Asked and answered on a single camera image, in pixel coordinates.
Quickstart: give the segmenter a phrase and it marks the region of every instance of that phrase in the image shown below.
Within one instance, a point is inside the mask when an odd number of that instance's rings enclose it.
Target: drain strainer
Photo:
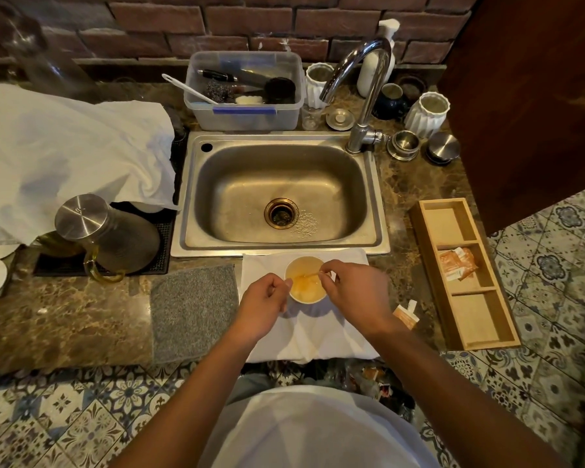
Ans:
[[[297,218],[299,218],[299,208],[288,198],[275,198],[265,208],[266,223],[273,228],[290,228],[297,222]]]

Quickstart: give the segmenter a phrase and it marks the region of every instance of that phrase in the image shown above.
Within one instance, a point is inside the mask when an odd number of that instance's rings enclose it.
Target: wooden compartment box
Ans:
[[[476,350],[519,346],[514,321],[466,200],[421,200],[410,217],[447,347]],[[472,252],[478,269],[462,281],[447,281],[439,256],[458,246]]]

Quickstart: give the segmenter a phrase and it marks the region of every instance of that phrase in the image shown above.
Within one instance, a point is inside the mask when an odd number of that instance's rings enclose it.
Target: small glass cup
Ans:
[[[316,131],[320,125],[323,109],[313,109],[305,103],[301,107],[301,127],[305,131]]]

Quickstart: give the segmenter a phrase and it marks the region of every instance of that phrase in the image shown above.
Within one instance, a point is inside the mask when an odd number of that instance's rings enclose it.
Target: faucet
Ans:
[[[329,103],[334,98],[335,89],[343,82],[343,79],[353,70],[358,62],[366,57],[371,52],[378,50],[379,59],[377,61],[377,69],[372,78],[369,94],[366,97],[360,116],[357,119],[353,128],[351,128],[351,135],[345,149],[350,154],[359,153],[362,150],[362,145],[372,145],[381,142],[384,135],[381,131],[375,130],[369,126],[369,117],[371,110],[377,101],[379,89],[382,86],[383,78],[388,72],[388,65],[390,64],[390,55],[392,49],[390,42],[384,37],[378,37],[372,41],[353,49],[341,62],[336,66],[332,77],[326,82],[323,91],[320,93],[321,101]]]

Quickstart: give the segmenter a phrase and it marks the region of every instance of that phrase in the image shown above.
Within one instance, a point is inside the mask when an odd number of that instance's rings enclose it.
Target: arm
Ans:
[[[326,274],[330,271],[337,275],[335,282]],[[329,298],[388,363],[462,468],[568,466],[392,315],[384,273],[334,260],[321,267],[319,277]]]
[[[250,285],[229,330],[117,457],[113,468],[197,465],[242,365],[286,309],[290,285],[275,274]]]

